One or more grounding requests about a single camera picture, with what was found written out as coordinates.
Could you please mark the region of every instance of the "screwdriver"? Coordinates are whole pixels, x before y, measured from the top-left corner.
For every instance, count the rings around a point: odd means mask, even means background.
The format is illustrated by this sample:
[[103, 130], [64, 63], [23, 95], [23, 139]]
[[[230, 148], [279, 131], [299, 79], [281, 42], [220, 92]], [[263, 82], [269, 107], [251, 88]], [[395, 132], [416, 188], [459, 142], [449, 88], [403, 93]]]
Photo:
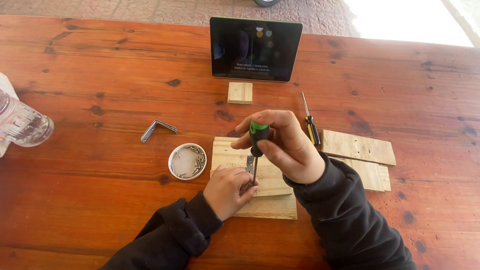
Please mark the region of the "screwdriver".
[[260, 125], [253, 120], [250, 122], [250, 139], [252, 140], [252, 148], [250, 152], [254, 156], [253, 161], [253, 185], [255, 185], [255, 179], [257, 177], [257, 164], [258, 158], [263, 156], [263, 152], [258, 148], [257, 142], [260, 140], [268, 140], [270, 136], [270, 125]]
[[313, 145], [317, 146], [320, 145], [320, 138], [318, 137], [317, 127], [313, 124], [313, 117], [308, 114], [307, 102], [305, 101], [305, 96], [303, 92], [301, 93], [301, 98], [303, 99], [303, 104], [305, 105], [305, 110], [307, 112], [307, 116], [305, 116], [305, 120], [307, 120], [308, 126], [308, 133], [310, 134], [310, 140], [312, 141]]

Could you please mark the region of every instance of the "plastic bottle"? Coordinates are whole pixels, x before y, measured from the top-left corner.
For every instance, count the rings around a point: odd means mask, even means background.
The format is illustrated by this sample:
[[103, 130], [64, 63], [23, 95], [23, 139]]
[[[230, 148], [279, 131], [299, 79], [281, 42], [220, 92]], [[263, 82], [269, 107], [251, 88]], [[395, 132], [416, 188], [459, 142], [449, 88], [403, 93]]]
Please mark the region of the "plastic bottle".
[[50, 138], [53, 129], [50, 118], [0, 89], [0, 137], [32, 147]]

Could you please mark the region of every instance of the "black sleeve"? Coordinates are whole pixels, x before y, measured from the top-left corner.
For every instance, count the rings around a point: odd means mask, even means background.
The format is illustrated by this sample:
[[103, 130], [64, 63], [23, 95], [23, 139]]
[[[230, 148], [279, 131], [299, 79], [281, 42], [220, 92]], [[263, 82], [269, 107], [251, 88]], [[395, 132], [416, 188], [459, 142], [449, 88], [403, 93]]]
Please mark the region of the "black sleeve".
[[325, 160], [325, 173], [315, 183], [293, 187], [298, 201], [312, 217], [312, 225], [336, 269], [416, 269], [400, 233], [367, 201], [356, 171], [341, 161]]
[[200, 256], [210, 236], [223, 226], [200, 191], [157, 210], [138, 236], [100, 269], [184, 269], [190, 255]]

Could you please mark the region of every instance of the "wooden table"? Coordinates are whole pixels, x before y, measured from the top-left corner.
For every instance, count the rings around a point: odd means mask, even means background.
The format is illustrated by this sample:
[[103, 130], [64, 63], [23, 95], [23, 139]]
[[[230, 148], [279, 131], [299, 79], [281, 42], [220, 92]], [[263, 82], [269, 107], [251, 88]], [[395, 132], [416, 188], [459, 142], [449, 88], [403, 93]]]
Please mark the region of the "wooden table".
[[[206, 27], [0, 16], [0, 72], [49, 116], [44, 144], [0, 159], [0, 269], [96, 269], [153, 212], [192, 198], [170, 152], [238, 136], [264, 109], [304, 115], [319, 129], [392, 142], [392, 191], [367, 192], [400, 231], [419, 269], [480, 267], [480, 50], [304, 35], [289, 83], [254, 82], [253, 104], [227, 104], [211, 76]], [[154, 119], [178, 128], [140, 137]], [[189, 269], [327, 269], [298, 220], [230, 218]]]

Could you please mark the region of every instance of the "tablet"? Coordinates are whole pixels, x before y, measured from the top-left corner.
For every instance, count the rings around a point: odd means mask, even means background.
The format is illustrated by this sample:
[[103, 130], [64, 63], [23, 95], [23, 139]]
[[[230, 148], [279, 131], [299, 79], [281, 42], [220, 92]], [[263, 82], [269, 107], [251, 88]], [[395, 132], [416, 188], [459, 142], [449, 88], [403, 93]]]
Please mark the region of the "tablet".
[[302, 28], [298, 22], [211, 17], [213, 77], [288, 82]]

